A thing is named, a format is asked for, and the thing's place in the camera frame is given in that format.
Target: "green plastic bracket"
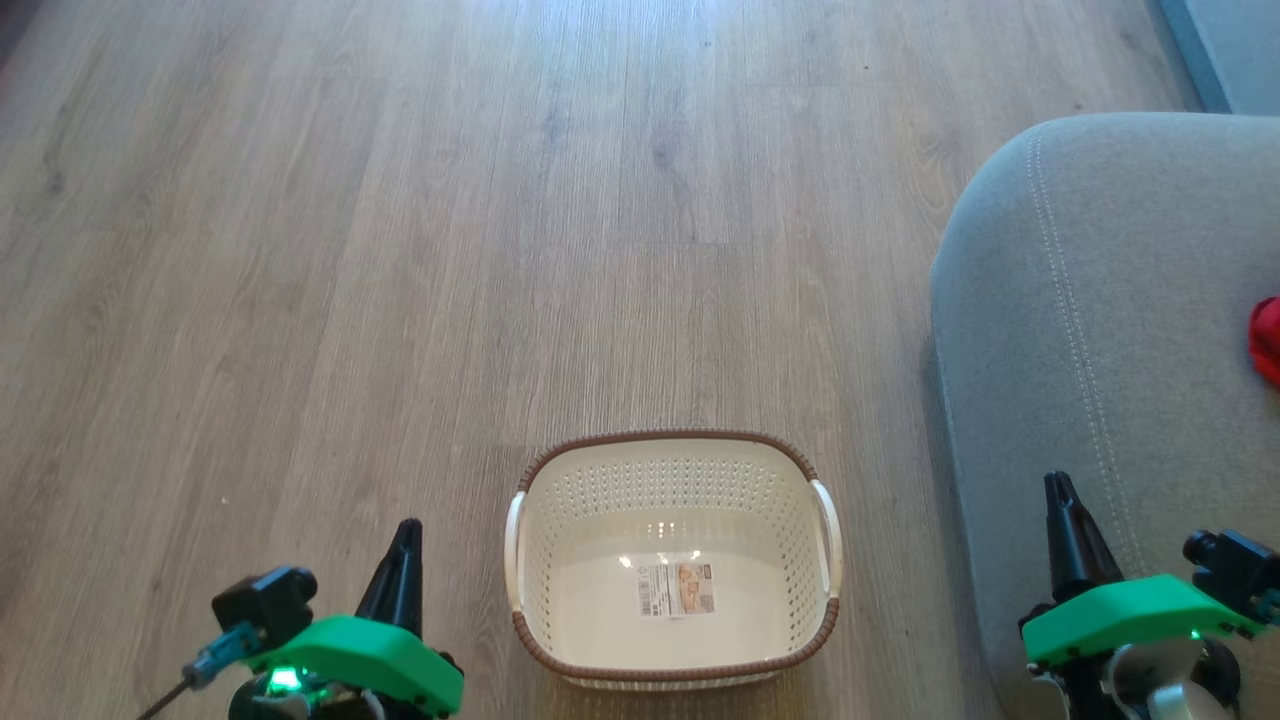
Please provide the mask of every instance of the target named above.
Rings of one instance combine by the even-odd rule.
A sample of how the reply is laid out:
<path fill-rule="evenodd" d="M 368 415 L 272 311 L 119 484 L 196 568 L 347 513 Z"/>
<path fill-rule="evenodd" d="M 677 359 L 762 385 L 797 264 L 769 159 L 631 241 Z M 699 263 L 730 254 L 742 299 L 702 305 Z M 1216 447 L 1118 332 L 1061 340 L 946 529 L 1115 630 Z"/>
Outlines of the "green plastic bracket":
<path fill-rule="evenodd" d="M 462 673 L 413 633 L 396 625 L 333 615 L 284 647 L 244 660 L 255 673 L 306 667 L 328 680 L 369 688 L 415 705 L 428 716 L 462 707 Z"/>
<path fill-rule="evenodd" d="M 1133 643 L 1189 637 L 1230 635 L 1235 628 L 1254 634 L 1260 625 L 1196 585 L 1174 575 L 1155 575 L 1100 585 L 1023 626 L 1032 662 L 1062 665 Z"/>

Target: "white seam stitching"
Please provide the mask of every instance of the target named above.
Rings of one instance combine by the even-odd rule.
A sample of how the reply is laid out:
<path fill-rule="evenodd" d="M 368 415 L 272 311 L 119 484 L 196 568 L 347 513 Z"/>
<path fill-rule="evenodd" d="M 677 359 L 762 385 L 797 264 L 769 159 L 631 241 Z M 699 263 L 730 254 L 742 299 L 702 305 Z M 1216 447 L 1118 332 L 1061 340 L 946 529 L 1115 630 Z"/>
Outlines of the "white seam stitching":
<path fill-rule="evenodd" d="M 1128 532 L 1129 543 L 1130 547 L 1133 548 L 1133 556 L 1138 561 L 1138 570 L 1140 570 L 1142 574 L 1146 575 L 1149 574 L 1147 569 L 1147 560 L 1143 557 L 1142 547 L 1138 544 L 1138 534 L 1133 525 L 1133 516 L 1129 512 L 1129 503 L 1125 501 L 1124 492 L 1119 483 L 1120 474 L 1116 468 L 1115 445 L 1111 442 L 1111 433 L 1107 432 L 1107 415 L 1102 407 L 1102 393 L 1098 391 L 1097 377 L 1093 374 L 1093 360 L 1089 357 L 1089 346 L 1084 340 L 1084 323 L 1080 320 L 1080 313 L 1075 305 L 1075 292 L 1071 290 L 1071 278 L 1066 272 L 1066 254 L 1062 251 L 1062 238 L 1059 236 L 1057 223 L 1053 220 L 1053 205 L 1048 199 L 1048 187 L 1046 186 L 1044 182 L 1044 164 L 1043 164 L 1043 158 L 1041 155 L 1042 136 L 1043 132 L 1036 136 L 1036 170 L 1039 177 L 1039 193 L 1044 201 L 1044 214 L 1048 218 L 1050 229 L 1053 233 L 1053 245 L 1057 249 L 1059 264 L 1062 266 L 1062 286 L 1066 288 L 1068 306 L 1071 310 L 1071 319 L 1074 320 L 1075 324 L 1075 334 L 1079 337 L 1080 357 L 1084 361 L 1084 370 L 1088 377 L 1088 392 L 1093 398 L 1093 406 L 1098 414 L 1098 428 L 1102 434 L 1102 442 L 1107 446 L 1107 455 L 1111 460 L 1111 469 L 1108 471 L 1106 462 L 1103 462 L 1102 460 L 1102 450 L 1101 447 L 1097 446 L 1097 437 L 1094 437 L 1094 450 L 1097 450 L 1098 454 L 1098 468 L 1102 471 L 1103 487 L 1107 488 L 1107 495 L 1110 496 L 1108 500 L 1111 501 L 1112 519 L 1116 520 L 1117 529 L 1121 533 Z M 1111 483 L 1111 478 L 1108 475 L 1114 477 L 1114 479 L 1117 480 L 1114 487 Z M 1123 525 L 1119 523 L 1119 518 L 1116 516 L 1115 511 L 1117 501 L 1120 505 L 1120 514 L 1124 515 Z"/>
<path fill-rule="evenodd" d="M 1043 165 L 1039 161 L 1041 158 L 1039 149 L 1043 135 L 1044 135 L 1044 126 L 1041 126 L 1041 129 L 1037 131 L 1034 140 L 1032 140 L 1027 145 L 1027 183 L 1030 186 L 1032 204 L 1036 208 L 1036 219 L 1041 228 L 1041 238 L 1043 240 L 1044 245 L 1044 255 L 1048 258 L 1048 266 L 1051 275 L 1053 278 L 1053 291 L 1057 295 L 1059 314 L 1062 316 L 1062 329 L 1066 332 L 1068 346 L 1071 350 L 1071 365 L 1075 368 L 1075 379 L 1080 386 L 1080 400 L 1084 401 L 1084 416 L 1089 425 L 1089 436 L 1093 441 L 1093 452 L 1098 460 L 1098 471 L 1102 475 L 1102 488 L 1103 492 L 1106 492 L 1107 495 L 1107 503 L 1110 505 L 1111 509 L 1111 521 L 1117 529 L 1124 532 L 1120 525 L 1120 514 L 1116 511 L 1115 493 L 1111 492 L 1111 480 L 1107 477 L 1106 462 L 1102 459 L 1102 443 L 1098 441 L 1098 424 L 1093 416 L 1093 400 L 1092 395 L 1089 393 L 1089 388 L 1084 382 L 1084 370 L 1083 370 L 1083 364 L 1080 363 L 1079 347 L 1076 346 L 1075 342 L 1075 331 L 1071 327 L 1071 319 L 1068 316 L 1066 297 L 1065 293 L 1062 292 L 1062 281 L 1059 278 L 1057 263 L 1053 259 L 1053 249 L 1050 246 L 1048 225 L 1044 223 L 1044 211 L 1042 211 L 1041 209 L 1041 192 L 1043 192 L 1043 182 L 1041 182 L 1041 187 L 1039 190 L 1037 190 L 1036 178 L 1032 173 L 1032 154 L 1034 152 L 1036 167 L 1039 170 L 1041 181 L 1043 181 Z M 1044 210 L 1047 210 L 1048 197 L 1044 197 L 1044 205 L 1046 205 Z M 1129 542 L 1124 537 L 1121 537 L 1120 539 L 1121 539 L 1120 555 L 1124 559 L 1125 564 L 1129 565 L 1128 562 Z"/>

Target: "basket bottom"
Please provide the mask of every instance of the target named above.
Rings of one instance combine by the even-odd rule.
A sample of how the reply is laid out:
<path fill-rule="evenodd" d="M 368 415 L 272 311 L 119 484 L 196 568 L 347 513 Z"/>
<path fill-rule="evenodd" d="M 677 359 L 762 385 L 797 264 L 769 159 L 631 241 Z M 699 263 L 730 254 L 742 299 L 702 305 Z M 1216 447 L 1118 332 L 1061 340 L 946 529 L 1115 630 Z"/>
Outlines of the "basket bottom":
<path fill-rule="evenodd" d="M 564 662 L 681 670 L 794 650 L 781 552 L 756 516 L 614 512 L 576 523 L 562 547 L 548 651 Z"/>

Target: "barcode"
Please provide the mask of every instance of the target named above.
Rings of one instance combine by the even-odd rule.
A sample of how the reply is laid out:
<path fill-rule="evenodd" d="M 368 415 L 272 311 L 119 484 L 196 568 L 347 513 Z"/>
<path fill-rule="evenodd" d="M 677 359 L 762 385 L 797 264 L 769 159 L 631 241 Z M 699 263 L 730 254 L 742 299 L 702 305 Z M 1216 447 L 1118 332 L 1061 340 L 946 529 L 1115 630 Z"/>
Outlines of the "barcode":
<path fill-rule="evenodd" d="M 639 583 L 639 588 L 640 588 L 640 615 L 650 618 L 653 616 L 653 602 L 650 602 L 652 594 L 649 592 L 649 580 L 641 579 Z"/>

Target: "product label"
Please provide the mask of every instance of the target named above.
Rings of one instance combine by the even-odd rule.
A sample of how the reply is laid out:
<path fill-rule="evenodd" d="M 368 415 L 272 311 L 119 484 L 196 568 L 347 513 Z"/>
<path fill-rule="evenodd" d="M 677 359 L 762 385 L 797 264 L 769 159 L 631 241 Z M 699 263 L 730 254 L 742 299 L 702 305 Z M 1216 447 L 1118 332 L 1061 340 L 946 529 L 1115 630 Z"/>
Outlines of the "product label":
<path fill-rule="evenodd" d="M 644 618 L 716 612 L 709 562 L 669 562 L 636 568 L 636 594 Z"/>

